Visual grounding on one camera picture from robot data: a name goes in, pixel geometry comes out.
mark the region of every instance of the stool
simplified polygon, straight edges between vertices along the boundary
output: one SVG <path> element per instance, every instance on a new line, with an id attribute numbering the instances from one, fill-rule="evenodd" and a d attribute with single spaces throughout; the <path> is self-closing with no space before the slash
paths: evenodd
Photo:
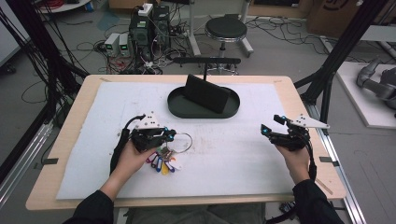
<path id="1" fill-rule="evenodd" d="M 218 17 L 209 20 L 205 26 L 205 33 L 212 39 L 221 42 L 219 49 L 219 58 L 224 58 L 225 43 L 226 42 L 238 42 L 245 38 L 247 35 L 248 28 L 240 20 L 233 17 Z M 207 69 L 207 71 L 218 70 L 219 74 L 222 71 L 238 74 L 235 70 L 227 69 L 223 64 L 217 64 L 216 68 Z"/>

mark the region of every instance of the black tray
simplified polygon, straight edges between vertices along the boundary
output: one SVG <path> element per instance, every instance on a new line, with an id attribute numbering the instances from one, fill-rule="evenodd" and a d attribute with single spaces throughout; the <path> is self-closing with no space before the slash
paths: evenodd
<path id="1" fill-rule="evenodd" d="M 222 113 L 216 113 L 210 109 L 207 109 L 201 105 L 196 104 L 193 101 L 188 100 L 184 95 L 184 87 L 179 87 L 171 91 L 168 95 L 168 108 L 169 111 L 176 117 L 182 119 L 227 119 L 238 112 L 240 100 L 238 94 L 228 88 L 230 98 L 224 107 Z"/>

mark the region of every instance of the power strip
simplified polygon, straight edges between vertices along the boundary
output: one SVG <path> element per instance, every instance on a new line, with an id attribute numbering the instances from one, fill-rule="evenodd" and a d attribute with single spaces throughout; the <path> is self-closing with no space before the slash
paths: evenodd
<path id="1" fill-rule="evenodd" d="M 143 10 L 139 10 L 139 11 L 137 12 L 137 14 L 138 14 L 139 16 L 145 16 L 145 17 L 147 17 L 147 16 L 149 15 L 149 13 L 151 12 L 151 10 L 152 10 L 152 4 L 150 4 L 150 3 L 145 3 L 145 4 L 143 4 Z"/>

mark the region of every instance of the wooden table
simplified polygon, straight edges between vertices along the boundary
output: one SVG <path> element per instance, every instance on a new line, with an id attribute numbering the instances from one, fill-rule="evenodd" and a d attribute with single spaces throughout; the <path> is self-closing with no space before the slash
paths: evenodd
<path id="1" fill-rule="evenodd" d="M 49 154 L 49 158 L 59 158 L 57 164 L 45 165 L 27 200 L 29 210 L 71 209 L 76 208 L 81 200 L 56 200 L 56 195 L 64 177 L 64 171 L 70 152 L 76 143 L 82 124 L 87 117 L 102 82 L 186 82 L 187 76 L 109 76 L 91 75 L 87 77 L 78 93 L 69 115 L 58 138 Z M 213 83 L 267 83 L 274 84 L 279 99 L 288 118 L 296 118 L 300 114 L 307 115 L 297 90 L 289 77 L 268 76 L 209 76 L 207 80 Z M 315 160 L 318 166 L 317 184 L 329 200 L 342 199 L 346 196 L 344 186 L 331 162 L 320 162 L 318 157 L 328 157 L 324 146 L 315 129 L 310 131 L 311 141 L 315 150 Z M 116 207 L 181 205 L 207 203 L 254 203 L 292 201 L 292 195 L 238 195 L 183 198 L 146 198 L 116 200 Z"/>

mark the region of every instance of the yellow key tag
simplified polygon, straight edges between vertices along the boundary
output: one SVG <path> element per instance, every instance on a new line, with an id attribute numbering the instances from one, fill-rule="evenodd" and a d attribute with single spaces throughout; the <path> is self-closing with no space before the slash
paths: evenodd
<path id="1" fill-rule="evenodd" d="M 163 175 L 169 174 L 169 168 L 165 165 L 165 162 L 163 162 L 163 164 L 161 166 L 161 174 L 163 174 Z"/>

